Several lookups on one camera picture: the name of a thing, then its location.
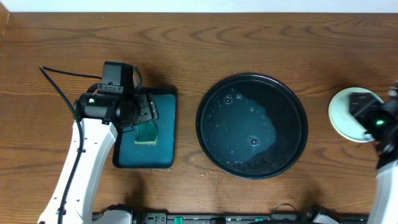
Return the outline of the green yellow sponge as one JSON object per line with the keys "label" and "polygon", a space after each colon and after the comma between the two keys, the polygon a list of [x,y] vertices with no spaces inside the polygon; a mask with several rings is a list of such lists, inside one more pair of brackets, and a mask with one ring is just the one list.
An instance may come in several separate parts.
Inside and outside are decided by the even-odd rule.
{"label": "green yellow sponge", "polygon": [[157,144],[158,130],[153,121],[142,123],[136,129],[135,144]]}

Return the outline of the light green plate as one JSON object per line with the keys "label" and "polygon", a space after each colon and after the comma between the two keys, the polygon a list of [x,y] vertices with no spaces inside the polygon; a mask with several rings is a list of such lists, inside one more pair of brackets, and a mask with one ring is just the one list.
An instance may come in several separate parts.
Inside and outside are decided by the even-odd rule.
{"label": "light green plate", "polygon": [[371,93],[381,103],[383,100],[370,90],[360,87],[345,88],[330,101],[328,115],[330,123],[337,133],[344,138],[359,143],[371,142],[374,138],[349,113],[349,96],[352,93]]}

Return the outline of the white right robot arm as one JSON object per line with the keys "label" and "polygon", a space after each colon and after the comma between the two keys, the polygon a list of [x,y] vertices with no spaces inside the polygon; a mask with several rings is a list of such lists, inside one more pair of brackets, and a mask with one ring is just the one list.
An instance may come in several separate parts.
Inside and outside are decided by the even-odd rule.
{"label": "white right robot arm", "polygon": [[397,96],[385,103],[372,93],[351,93],[349,113],[376,142],[376,196],[368,223],[397,223]]}

